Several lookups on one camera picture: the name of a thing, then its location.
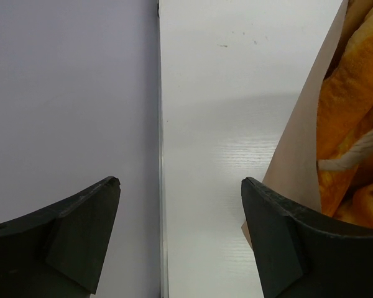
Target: brown paper bag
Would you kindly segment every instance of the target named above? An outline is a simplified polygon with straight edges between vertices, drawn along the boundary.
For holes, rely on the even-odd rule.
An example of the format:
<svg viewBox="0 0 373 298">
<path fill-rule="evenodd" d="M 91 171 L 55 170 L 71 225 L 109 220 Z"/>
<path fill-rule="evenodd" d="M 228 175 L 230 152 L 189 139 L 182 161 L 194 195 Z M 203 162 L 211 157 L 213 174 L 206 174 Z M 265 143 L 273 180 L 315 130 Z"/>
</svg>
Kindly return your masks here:
<svg viewBox="0 0 373 298">
<path fill-rule="evenodd" d="M 336 69 L 347 42 L 372 8 L 373 0 L 344 0 L 341 3 L 263 180 L 277 193 L 317 212 L 322 211 L 316 164 L 317 113 L 322 84 Z M 366 118 L 371 118 L 366 121 L 373 121 L 373 115 Z M 360 135 L 366 133 L 365 129 L 361 129 Z M 348 179 L 352 180 L 353 176 L 350 174 Z M 246 221 L 242 231 L 251 246 Z"/>
</svg>

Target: orange snack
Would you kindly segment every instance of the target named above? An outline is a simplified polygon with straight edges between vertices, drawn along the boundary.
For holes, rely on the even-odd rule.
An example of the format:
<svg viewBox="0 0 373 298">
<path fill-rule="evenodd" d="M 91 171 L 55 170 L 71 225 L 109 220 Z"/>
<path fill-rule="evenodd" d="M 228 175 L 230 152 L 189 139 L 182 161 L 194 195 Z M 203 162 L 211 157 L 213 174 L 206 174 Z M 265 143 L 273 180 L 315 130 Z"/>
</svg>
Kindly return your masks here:
<svg viewBox="0 0 373 298">
<path fill-rule="evenodd" d="M 349 224 L 360 225 L 360 221 L 352 208 L 352 200 L 343 202 L 334 213 L 333 218 Z"/>
<path fill-rule="evenodd" d="M 328 159 L 373 107 L 373 8 L 323 81 L 318 103 L 316 157 Z"/>
<path fill-rule="evenodd" d="M 373 184 L 356 191 L 352 204 L 356 215 L 363 218 L 373 228 Z"/>
<path fill-rule="evenodd" d="M 358 126 L 352 130 L 343 140 L 340 146 L 330 156 L 339 158 L 346 153 L 357 140 L 359 140 L 373 126 L 373 109 L 358 123 Z M 322 213 L 327 216 L 333 216 L 340 202 L 348 190 L 348 187 L 355 176 L 357 167 L 343 172 L 319 171 L 319 192 L 321 195 Z"/>
<path fill-rule="evenodd" d="M 373 183 L 373 154 L 359 165 L 351 187 L 362 187 L 370 183 Z"/>
<path fill-rule="evenodd" d="M 328 74 L 326 77 L 331 75 L 334 69 L 340 62 L 341 56 L 344 53 L 348 40 L 351 38 L 352 34 L 359 28 L 363 23 L 365 16 L 373 8 L 373 0 L 349 0 L 348 8 L 346 13 L 346 18 L 343 24 L 343 30 L 341 31 L 341 36 L 337 45 L 337 49 L 331 60 Z"/>
</svg>

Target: light purple surface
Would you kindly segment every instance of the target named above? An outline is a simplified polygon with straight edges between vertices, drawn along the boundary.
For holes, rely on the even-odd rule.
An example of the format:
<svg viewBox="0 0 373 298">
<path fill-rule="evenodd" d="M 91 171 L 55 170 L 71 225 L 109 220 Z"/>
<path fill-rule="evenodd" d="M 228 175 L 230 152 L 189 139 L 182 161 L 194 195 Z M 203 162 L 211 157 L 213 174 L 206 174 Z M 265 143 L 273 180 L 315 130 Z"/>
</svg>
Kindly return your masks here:
<svg viewBox="0 0 373 298">
<path fill-rule="evenodd" d="M 156 13 L 154 0 L 0 0 L 0 222 L 118 177 L 97 297 L 159 296 Z"/>
</svg>

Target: white string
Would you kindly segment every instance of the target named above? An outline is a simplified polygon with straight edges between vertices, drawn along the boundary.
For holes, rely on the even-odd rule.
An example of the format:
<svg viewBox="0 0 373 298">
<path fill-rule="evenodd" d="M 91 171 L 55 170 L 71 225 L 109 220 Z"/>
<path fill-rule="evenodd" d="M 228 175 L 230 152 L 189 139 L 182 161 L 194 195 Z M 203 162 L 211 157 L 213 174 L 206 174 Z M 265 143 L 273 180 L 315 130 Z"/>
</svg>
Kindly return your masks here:
<svg viewBox="0 0 373 298">
<path fill-rule="evenodd" d="M 367 157 L 373 154 L 373 129 L 360 138 L 352 148 L 340 158 L 333 160 L 318 160 L 320 171 L 346 171 L 353 169 Z"/>
</svg>

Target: white table surface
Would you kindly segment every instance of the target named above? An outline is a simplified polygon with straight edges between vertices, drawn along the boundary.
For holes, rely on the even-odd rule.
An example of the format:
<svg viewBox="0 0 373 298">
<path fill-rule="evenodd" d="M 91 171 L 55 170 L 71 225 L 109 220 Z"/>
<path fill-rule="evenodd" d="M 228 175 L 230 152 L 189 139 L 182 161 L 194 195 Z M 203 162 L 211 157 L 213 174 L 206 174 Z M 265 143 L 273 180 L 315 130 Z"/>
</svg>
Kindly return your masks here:
<svg viewBox="0 0 373 298">
<path fill-rule="evenodd" d="M 262 297 L 241 180 L 262 179 L 341 0 L 164 0 L 168 290 Z"/>
</svg>

